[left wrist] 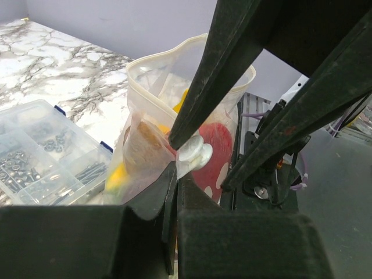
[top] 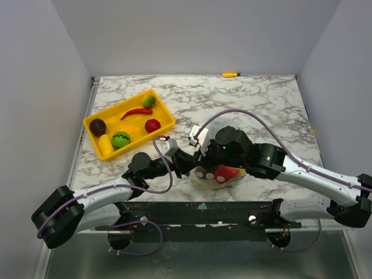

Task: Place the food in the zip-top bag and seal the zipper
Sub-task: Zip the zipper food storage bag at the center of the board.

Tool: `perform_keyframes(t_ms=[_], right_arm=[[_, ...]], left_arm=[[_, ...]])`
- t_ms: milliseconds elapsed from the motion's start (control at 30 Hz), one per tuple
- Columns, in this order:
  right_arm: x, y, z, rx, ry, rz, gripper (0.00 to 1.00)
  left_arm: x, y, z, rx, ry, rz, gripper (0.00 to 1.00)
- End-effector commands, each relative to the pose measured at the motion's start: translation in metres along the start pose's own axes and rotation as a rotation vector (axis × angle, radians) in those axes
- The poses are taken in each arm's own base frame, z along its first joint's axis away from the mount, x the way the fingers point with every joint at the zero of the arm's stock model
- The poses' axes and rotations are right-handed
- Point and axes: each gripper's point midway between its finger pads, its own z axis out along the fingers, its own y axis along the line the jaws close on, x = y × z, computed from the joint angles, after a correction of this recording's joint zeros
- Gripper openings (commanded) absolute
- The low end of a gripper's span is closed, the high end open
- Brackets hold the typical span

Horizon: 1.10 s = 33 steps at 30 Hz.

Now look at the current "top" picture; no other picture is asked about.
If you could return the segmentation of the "yellow banana bunch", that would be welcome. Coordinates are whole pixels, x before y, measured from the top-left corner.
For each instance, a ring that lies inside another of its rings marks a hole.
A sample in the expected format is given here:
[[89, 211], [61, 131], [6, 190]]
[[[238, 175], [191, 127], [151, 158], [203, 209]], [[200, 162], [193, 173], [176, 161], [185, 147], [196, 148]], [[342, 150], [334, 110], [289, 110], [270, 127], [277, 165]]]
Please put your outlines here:
[[246, 171], [244, 169], [238, 169], [236, 170], [236, 177], [244, 177], [246, 176]]

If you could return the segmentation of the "red bell pepper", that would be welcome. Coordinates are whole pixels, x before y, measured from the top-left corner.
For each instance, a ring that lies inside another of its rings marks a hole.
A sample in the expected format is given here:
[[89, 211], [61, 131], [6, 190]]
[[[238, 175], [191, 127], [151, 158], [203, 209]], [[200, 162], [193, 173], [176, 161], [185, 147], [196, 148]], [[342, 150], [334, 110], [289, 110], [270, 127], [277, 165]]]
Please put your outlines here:
[[214, 180], [217, 181], [219, 184], [224, 184], [229, 181], [238, 179], [236, 177], [236, 170], [239, 168], [234, 167], [227, 167], [227, 166], [219, 166], [217, 170], [214, 172]]

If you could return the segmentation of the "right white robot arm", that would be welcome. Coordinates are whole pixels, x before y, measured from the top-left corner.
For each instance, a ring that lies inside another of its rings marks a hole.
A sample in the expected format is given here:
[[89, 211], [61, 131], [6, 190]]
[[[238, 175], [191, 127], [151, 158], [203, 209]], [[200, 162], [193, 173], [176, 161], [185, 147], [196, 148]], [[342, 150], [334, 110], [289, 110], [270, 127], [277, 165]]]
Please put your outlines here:
[[284, 181], [307, 188], [323, 199], [280, 200], [267, 214], [269, 224], [282, 227], [299, 219], [333, 219], [352, 228], [363, 228], [371, 216], [371, 176], [356, 177], [314, 166], [279, 146], [254, 144], [241, 130], [227, 126], [210, 138], [206, 129], [190, 137], [201, 147], [207, 167], [245, 169], [255, 178]]

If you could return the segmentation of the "clear zip top bag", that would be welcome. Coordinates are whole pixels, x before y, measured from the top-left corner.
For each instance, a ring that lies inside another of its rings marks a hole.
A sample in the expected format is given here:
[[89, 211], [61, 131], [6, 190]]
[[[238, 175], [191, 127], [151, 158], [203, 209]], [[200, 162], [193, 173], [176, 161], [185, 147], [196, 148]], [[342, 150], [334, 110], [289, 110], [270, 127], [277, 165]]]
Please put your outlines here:
[[216, 171], [209, 172], [202, 167], [196, 167], [189, 175], [192, 185], [203, 191], [231, 187], [246, 176], [244, 169], [219, 166]]

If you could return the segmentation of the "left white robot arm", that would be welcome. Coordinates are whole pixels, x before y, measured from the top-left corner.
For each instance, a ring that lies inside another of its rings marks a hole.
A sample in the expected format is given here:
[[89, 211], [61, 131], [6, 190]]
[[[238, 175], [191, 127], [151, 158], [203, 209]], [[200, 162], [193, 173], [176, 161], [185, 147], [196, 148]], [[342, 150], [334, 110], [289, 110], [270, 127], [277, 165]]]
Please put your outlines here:
[[122, 205], [144, 192], [151, 193], [146, 180], [173, 173], [181, 177], [197, 166], [198, 157], [197, 153], [190, 155], [177, 149], [159, 152], [159, 158], [152, 160], [147, 153], [139, 152], [127, 171], [110, 183], [78, 191], [65, 185], [57, 188], [31, 216], [38, 230], [37, 238], [53, 249], [81, 230], [110, 225], [124, 229], [128, 214], [120, 209], [109, 214], [105, 206]]

